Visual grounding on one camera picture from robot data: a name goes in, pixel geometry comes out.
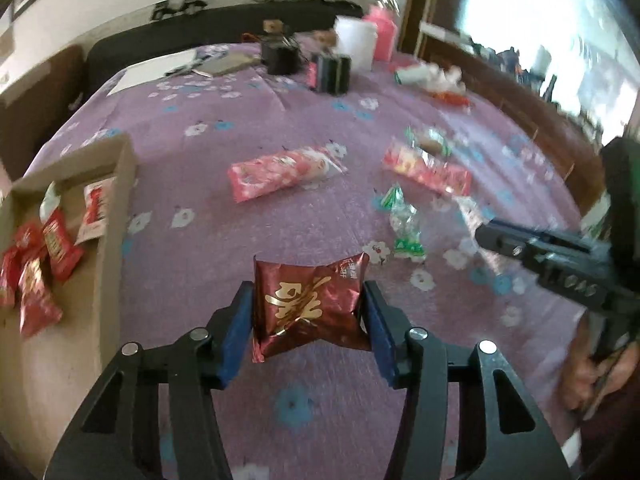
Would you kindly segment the person right hand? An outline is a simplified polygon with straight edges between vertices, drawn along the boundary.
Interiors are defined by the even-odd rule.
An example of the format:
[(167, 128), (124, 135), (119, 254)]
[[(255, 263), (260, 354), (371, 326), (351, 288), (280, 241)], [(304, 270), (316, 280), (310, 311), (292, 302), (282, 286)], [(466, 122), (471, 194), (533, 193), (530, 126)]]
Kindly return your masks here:
[(590, 356), (589, 315), (577, 324), (568, 346), (559, 384), (560, 399), (569, 411), (584, 412), (598, 408), (605, 396), (628, 382), (639, 363), (638, 341), (628, 344), (599, 364)]

